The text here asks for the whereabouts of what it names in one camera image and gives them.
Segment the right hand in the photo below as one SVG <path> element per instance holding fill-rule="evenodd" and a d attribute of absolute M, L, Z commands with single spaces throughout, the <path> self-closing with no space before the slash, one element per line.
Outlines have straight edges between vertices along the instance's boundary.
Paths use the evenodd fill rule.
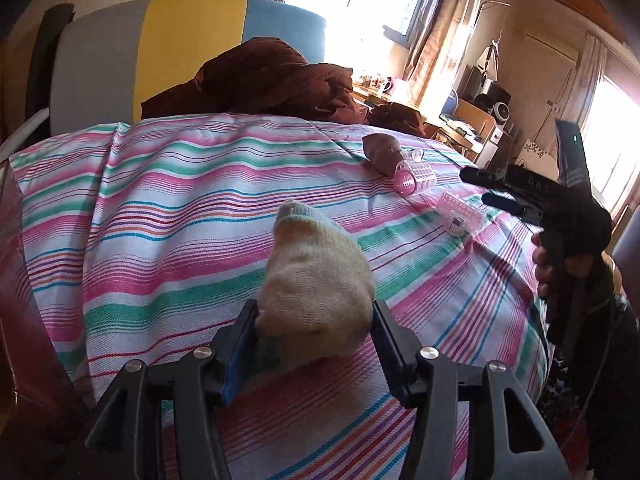
<path fill-rule="evenodd" d="M 538 282 L 537 294 L 540 298 L 546 299 L 549 296 L 551 286 L 555 283 L 555 270 L 547 251 L 542 246 L 539 233 L 532 235 L 532 242 L 535 245 L 533 263 L 535 265 L 535 278 Z M 570 257 L 565 260 L 564 269 L 568 274 L 576 276 L 576 278 L 585 278 L 591 271 L 593 261 L 594 257 L 592 255 Z"/>

